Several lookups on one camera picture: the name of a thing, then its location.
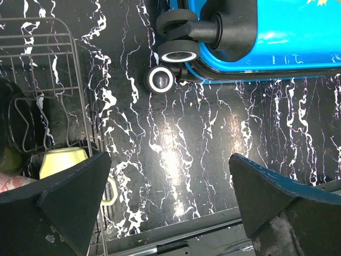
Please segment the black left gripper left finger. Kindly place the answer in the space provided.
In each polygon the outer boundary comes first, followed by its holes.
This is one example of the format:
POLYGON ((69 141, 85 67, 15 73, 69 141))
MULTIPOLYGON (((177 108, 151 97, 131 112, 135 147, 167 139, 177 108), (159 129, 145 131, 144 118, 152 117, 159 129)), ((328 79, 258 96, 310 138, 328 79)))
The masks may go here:
POLYGON ((98 153, 1 193, 1 255, 87 255, 110 167, 98 153))

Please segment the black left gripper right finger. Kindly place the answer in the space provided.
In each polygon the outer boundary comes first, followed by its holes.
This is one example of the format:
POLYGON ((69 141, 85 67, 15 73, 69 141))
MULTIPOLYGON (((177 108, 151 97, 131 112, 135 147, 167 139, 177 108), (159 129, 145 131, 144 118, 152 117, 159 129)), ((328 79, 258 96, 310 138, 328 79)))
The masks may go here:
POLYGON ((340 195, 233 154, 230 172, 256 255, 340 255, 340 195))

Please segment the blue fish-print suitcase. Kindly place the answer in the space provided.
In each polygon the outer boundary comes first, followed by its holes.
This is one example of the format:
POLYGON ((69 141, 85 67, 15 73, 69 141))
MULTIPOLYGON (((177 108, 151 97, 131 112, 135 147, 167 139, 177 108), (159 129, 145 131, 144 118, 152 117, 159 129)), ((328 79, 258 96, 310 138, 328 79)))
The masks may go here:
POLYGON ((156 21, 154 94, 176 82, 234 83, 340 72, 340 1, 170 1, 156 21))

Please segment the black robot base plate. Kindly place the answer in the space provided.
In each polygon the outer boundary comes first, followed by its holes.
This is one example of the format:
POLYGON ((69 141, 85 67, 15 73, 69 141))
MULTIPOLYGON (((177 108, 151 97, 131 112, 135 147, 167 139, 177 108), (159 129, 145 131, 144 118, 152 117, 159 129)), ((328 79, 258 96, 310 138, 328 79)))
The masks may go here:
POLYGON ((245 255, 253 251, 237 207, 90 246, 89 255, 245 255))

